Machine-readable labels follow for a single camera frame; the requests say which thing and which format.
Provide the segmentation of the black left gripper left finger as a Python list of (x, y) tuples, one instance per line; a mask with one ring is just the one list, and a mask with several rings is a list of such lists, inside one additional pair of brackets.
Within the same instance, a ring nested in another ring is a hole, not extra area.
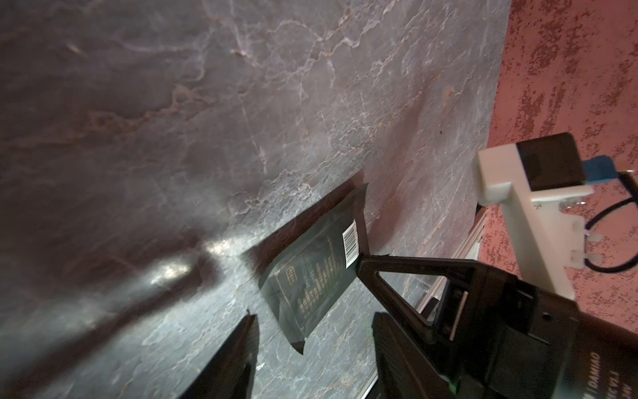
[(180, 398), (251, 398), (258, 355), (259, 318), (247, 314)]

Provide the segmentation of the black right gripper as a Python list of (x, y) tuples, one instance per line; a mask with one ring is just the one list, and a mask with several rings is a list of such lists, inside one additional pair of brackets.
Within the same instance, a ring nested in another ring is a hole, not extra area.
[(458, 398), (635, 398), (637, 336), (468, 259), (366, 255), (357, 277)]

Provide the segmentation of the black tea bag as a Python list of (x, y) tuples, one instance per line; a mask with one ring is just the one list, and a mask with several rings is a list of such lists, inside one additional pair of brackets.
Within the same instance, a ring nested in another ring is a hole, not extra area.
[(259, 290), (292, 348), (307, 339), (357, 277), (369, 253), (364, 216), (368, 184), (351, 191), (279, 253)]

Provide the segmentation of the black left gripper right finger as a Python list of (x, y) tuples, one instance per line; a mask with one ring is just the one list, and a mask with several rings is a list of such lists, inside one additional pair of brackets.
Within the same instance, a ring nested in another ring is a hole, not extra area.
[(376, 313), (372, 321), (375, 359), (383, 398), (447, 398), (449, 388), (395, 320)]

